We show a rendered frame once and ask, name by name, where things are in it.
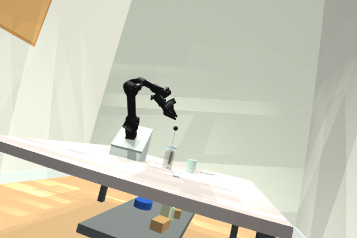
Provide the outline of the tan cube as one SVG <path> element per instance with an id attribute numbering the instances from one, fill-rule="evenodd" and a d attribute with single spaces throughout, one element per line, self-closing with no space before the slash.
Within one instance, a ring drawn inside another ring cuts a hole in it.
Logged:
<path id="1" fill-rule="evenodd" d="M 178 208 L 175 208 L 175 213 L 174 213 L 174 218 L 180 219 L 181 216 L 181 210 Z"/>
<path id="2" fill-rule="evenodd" d="M 164 231 L 169 229 L 171 219 L 158 215 L 151 220 L 149 229 L 162 234 Z"/>

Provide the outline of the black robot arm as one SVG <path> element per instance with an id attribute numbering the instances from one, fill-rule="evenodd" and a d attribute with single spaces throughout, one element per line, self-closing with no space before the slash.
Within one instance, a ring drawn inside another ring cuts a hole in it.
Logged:
<path id="1" fill-rule="evenodd" d="M 139 83 L 139 85 L 136 85 Z M 136 116 L 136 95 L 141 88 L 145 86 L 149 88 L 154 95 L 151 95 L 151 100 L 154 99 L 159 103 L 163 98 L 165 99 L 171 95 L 169 87 L 162 88 L 157 84 L 152 84 L 142 77 L 130 79 L 123 84 L 123 90 L 127 96 L 127 111 L 128 115 L 122 127 L 125 129 L 125 139 L 135 140 L 137 136 L 137 129 L 139 125 L 139 117 Z"/>

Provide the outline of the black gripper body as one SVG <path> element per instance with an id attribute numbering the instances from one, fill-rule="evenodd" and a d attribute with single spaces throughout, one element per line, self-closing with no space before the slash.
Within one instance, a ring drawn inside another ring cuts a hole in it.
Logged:
<path id="1" fill-rule="evenodd" d="M 167 110 L 169 110 L 170 107 L 173 106 L 172 102 L 169 102 L 168 104 L 166 103 L 166 99 L 162 99 L 158 105 L 163 109 L 163 114 L 166 115 L 168 112 Z"/>

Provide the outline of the blue short cylinder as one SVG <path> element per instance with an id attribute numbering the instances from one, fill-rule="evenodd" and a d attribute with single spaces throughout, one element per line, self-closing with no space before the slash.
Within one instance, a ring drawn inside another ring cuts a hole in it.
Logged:
<path id="1" fill-rule="evenodd" d="M 152 209 L 152 201 L 142 197 L 136 197 L 134 207 L 140 210 L 149 211 Z"/>

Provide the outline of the grey flat shelf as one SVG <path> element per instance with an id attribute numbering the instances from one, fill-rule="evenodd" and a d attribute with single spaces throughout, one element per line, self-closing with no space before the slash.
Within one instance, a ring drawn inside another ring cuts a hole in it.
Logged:
<path id="1" fill-rule="evenodd" d="M 135 199 L 78 223 L 76 232 L 89 238 L 182 238 L 194 213 L 181 210 L 162 234 L 150 230 L 151 220 L 160 215 L 162 204 L 152 201 L 152 209 L 134 207 Z"/>

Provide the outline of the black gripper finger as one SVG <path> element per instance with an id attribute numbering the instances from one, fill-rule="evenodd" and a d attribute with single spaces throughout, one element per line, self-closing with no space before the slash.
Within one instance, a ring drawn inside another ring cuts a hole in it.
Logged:
<path id="1" fill-rule="evenodd" d="M 167 110 L 167 112 L 170 113 L 171 115 L 177 117 L 177 114 L 176 114 L 176 112 L 174 111 L 173 107 L 174 107 L 174 105 L 173 105 L 172 107 L 170 107 L 169 110 Z"/>
<path id="2" fill-rule="evenodd" d="M 166 116 L 169 117 L 169 118 L 172 118 L 172 119 L 176 120 L 176 118 L 175 118 L 173 115 L 171 115 L 170 113 L 167 113 Z"/>

